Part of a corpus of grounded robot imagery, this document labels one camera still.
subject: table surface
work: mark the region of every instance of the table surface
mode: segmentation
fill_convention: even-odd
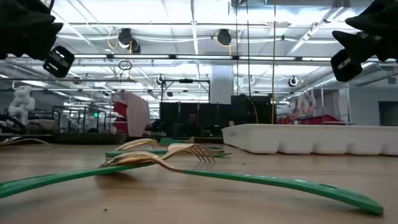
[[[0,181],[98,167],[116,146],[41,145],[0,148]],[[398,223],[398,157],[254,155],[201,164],[193,156],[169,162],[182,169],[312,180],[365,194],[384,206],[375,217],[317,195],[280,187],[212,179],[160,166],[87,177],[0,199],[1,223]]]

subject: green handle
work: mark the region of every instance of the green handle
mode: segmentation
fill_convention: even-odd
[[[153,164],[154,164],[153,162],[145,162],[136,166],[102,167],[97,169],[78,170],[78,171],[66,172],[61,174],[41,175],[25,179],[2,182],[0,183],[0,198],[8,197],[10,195],[18,194],[21,192],[47,186],[50,184],[56,184],[59,182],[90,177],[94,175],[110,174],[112,172],[135,169],[139,167],[150,166]]]
[[[127,152],[133,152],[133,151],[109,151],[105,152],[105,157],[106,158],[113,158],[115,156],[127,153]],[[164,155],[168,151],[167,150],[148,150],[146,152],[150,152],[156,155]],[[226,156],[231,155],[231,153],[219,153],[219,154],[213,154],[213,157],[215,158],[225,158]]]
[[[309,182],[297,179],[287,179],[280,177],[208,172],[201,170],[185,170],[184,174],[200,175],[204,177],[214,177],[226,180],[237,180],[242,182],[272,185],[272,186],[285,187],[294,190],[301,190],[311,194],[328,197],[340,202],[354,205],[371,213],[375,213],[377,215],[383,214],[383,206],[374,201],[373,199],[350,190],[340,189],[338,187],[326,184],[319,184],[316,182]]]

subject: white plastic container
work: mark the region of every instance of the white plastic container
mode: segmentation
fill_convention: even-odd
[[[244,124],[223,129],[224,143],[252,153],[398,155],[398,128]]]

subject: ceiling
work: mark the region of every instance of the ceiling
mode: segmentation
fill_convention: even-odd
[[[333,30],[357,32],[356,29],[347,26],[344,20],[361,13],[372,1],[277,1],[275,15],[273,1],[250,0],[247,7],[245,2],[240,1],[236,7],[235,2],[230,0],[55,0],[52,15],[56,17],[56,22],[64,23],[55,45],[62,45],[77,55],[129,54],[128,49],[120,46],[114,48],[114,46],[121,28],[131,28],[133,37],[141,45],[141,54],[252,57],[276,55],[321,57],[323,62],[313,63],[307,60],[293,63],[282,60],[276,62],[273,69],[272,61],[261,60],[220,62],[148,58],[131,59],[129,61],[133,64],[133,68],[130,71],[120,71],[118,63],[121,59],[81,57],[75,60],[67,78],[81,77],[85,79],[84,82],[78,86],[72,82],[63,82],[62,86],[61,82],[47,82],[46,88],[84,88],[83,93],[86,94],[83,96],[97,100],[103,100],[103,97],[90,89],[127,89],[135,91],[150,103],[157,103],[160,98],[160,88],[156,84],[156,78],[159,74],[171,80],[180,78],[209,80],[211,68],[222,63],[233,67],[236,79],[235,91],[248,91],[250,83],[251,90],[258,91],[256,94],[265,94],[272,89],[272,77],[275,80],[275,91],[304,91],[308,87],[327,81],[330,77],[333,78],[328,58],[342,49],[342,46],[332,37],[331,32]],[[222,46],[214,38],[219,29],[229,29],[232,37],[231,47]],[[40,61],[28,58],[13,58],[12,61],[25,68],[34,69],[39,75],[49,77],[42,69]],[[253,77],[250,81],[249,67]],[[27,72],[24,77],[29,78],[31,75],[32,72]],[[287,85],[287,80],[292,76],[299,80],[296,88]],[[97,82],[99,79],[125,80],[128,77],[138,82]],[[206,85],[176,82],[168,89],[168,91],[174,90],[174,96],[165,98],[206,101],[208,99]],[[157,91],[148,94],[148,89]],[[62,90],[59,92],[66,95],[81,95],[81,92]]]

